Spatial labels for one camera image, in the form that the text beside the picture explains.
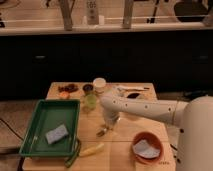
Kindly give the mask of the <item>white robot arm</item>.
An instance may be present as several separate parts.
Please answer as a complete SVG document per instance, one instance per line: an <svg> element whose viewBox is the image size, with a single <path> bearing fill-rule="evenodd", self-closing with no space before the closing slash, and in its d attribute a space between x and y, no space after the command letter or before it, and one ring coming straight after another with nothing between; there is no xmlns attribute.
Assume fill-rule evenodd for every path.
<svg viewBox="0 0 213 171"><path fill-rule="evenodd" d="M176 171L213 171L213 97L184 102L106 94L100 103L107 123L115 123L118 113L125 112L177 126L180 134Z"/></svg>

